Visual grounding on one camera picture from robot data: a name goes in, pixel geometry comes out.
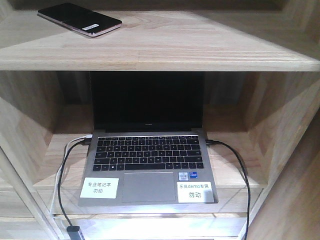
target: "laptop screen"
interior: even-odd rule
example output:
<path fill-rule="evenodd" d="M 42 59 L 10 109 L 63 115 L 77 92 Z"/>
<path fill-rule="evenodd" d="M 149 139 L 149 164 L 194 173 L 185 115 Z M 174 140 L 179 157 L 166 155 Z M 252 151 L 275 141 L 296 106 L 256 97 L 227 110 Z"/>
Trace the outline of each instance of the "laptop screen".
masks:
<path fill-rule="evenodd" d="M 201 128 L 203 72 L 93 71 L 94 128 L 107 132 Z"/>

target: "white cable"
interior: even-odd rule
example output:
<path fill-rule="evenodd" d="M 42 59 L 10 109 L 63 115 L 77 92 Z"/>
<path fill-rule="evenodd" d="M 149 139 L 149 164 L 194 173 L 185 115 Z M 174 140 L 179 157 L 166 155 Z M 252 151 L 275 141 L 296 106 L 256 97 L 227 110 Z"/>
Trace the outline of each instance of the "white cable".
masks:
<path fill-rule="evenodd" d="M 65 159 L 66 155 L 67 155 L 67 152 L 69 150 L 69 145 L 75 141 L 78 141 L 78 140 L 82 140 L 82 139 L 87 139 L 87 138 L 92 138 L 92 135 L 86 135 L 86 136 L 81 136 L 81 137 L 77 137 L 75 139 L 72 139 L 71 141 L 69 141 L 65 147 L 64 147 L 64 152 L 63 152 L 63 159 L 62 159 L 62 162 L 63 160 Z M 60 176 L 60 170 L 61 170 L 61 166 L 62 166 L 62 162 L 55 174 L 55 181 L 54 181 L 54 189 L 53 189 L 53 194 L 52 194 L 52 200 L 51 200 L 51 206 L 50 206 L 50 214 L 52 215 L 52 211 L 53 211 L 53 208 L 54 208 L 54 204 L 55 204 L 55 198 L 56 198 L 56 193 L 57 193 L 57 187 L 58 187 L 58 181 L 59 181 L 59 176 Z"/>

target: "white sticker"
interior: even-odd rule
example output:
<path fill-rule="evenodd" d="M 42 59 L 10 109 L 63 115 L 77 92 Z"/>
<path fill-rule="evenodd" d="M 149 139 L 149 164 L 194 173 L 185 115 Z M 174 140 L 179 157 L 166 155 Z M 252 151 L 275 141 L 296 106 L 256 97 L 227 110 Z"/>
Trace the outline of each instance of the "white sticker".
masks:
<path fill-rule="evenodd" d="M 179 203 L 211 203 L 213 192 L 211 182 L 194 181 L 177 183 L 177 193 Z"/>
<path fill-rule="evenodd" d="M 86 177 L 80 198 L 115 199 L 119 178 Z"/>
<path fill-rule="evenodd" d="M 187 172 L 179 172 L 179 181 L 189 181 L 189 175 Z"/>
<path fill-rule="evenodd" d="M 87 31 L 87 30 L 90 30 L 90 29 L 94 29 L 94 28 L 96 28 L 96 27 L 99 27 L 99 24 L 92 24 L 92 25 L 90 25 L 90 26 L 86 26 L 86 27 L 84 27 L 84 28 L 82 28 L 82 30 L 85 30 L 85 31 Z"/>

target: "phone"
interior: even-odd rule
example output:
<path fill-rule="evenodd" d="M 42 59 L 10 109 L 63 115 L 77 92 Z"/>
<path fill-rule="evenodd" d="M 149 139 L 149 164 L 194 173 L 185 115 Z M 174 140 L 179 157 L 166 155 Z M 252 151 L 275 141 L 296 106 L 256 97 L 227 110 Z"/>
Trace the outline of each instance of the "phone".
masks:
<path fill-rule="evenodd" d="M 120 28 L 122 21 L 72 3 L 38 10 L 38 16 L 89 37 L 97 37 Z"/>

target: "silver laptop body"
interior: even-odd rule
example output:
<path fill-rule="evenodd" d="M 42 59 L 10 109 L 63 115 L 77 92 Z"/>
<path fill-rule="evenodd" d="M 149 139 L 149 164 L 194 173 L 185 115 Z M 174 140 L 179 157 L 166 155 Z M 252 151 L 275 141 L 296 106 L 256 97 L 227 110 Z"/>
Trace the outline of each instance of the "silver laptop body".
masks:
<path fill-rule="evenodd" d="M 80 207 L 218 202 L 202 73 L 91 72 L 90 81 L 95 130 Z"/>

